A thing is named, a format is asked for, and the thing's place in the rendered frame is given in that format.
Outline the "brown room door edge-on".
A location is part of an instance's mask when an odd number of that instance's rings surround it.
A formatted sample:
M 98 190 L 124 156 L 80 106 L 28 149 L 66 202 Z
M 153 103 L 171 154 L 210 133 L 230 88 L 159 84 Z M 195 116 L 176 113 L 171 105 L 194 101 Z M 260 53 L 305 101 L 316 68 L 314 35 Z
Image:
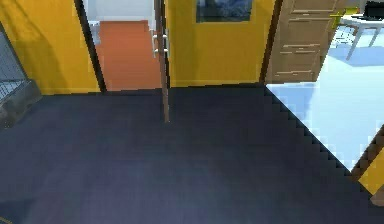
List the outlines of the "brown room door edge-on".
M 156 19 L 156 40 L 157 40 L 157 55 L 160 63 L 160 74 L 161 74 L 161 87 L 162 87 L 162 102 L 163 102 L 163 113 L 164 122 L 170 121 L 169 113 L 169 101 L 168 101 L 168 87 L 167 87 L 167 68 L 166 68 L 166 52 L 165 52 L 165 33 L 163 27 L 163 6 L 164 0 L 154 0 L 155 8 L 155 19 Z

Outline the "light brown panelled room door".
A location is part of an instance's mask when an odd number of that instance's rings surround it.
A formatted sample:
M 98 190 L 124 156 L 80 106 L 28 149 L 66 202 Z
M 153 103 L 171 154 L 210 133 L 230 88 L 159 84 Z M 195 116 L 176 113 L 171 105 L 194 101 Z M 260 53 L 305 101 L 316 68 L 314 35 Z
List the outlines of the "light brown panelled room door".
M 283 0 L 265 82 L 316 82 L 346 0 Z

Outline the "white table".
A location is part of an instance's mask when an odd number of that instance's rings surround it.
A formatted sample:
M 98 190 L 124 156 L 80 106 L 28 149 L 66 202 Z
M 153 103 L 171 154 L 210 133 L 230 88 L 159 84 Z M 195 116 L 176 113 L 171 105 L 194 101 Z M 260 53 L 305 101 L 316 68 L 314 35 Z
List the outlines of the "white table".
M 369 43 L 372 47 L 380 31 L 384 29 L 384 20 L 361 20 L 362 14 L 344 15 L 340 19 L 340 23 L 346 26 L 352 26 L 355 29 L 355 39 L 346 57 L 349 60 L 366 29 L 374 29 L 374 35 Z

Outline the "blue framed wall picture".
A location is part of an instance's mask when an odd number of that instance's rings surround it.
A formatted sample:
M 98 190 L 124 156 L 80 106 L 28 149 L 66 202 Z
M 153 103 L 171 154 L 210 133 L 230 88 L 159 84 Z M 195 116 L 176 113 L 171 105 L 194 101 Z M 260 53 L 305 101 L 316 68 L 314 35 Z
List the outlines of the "blue framed wall picture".
M 253 0 L 196 0 L 196 22 L 242 22 L 251 17 Z

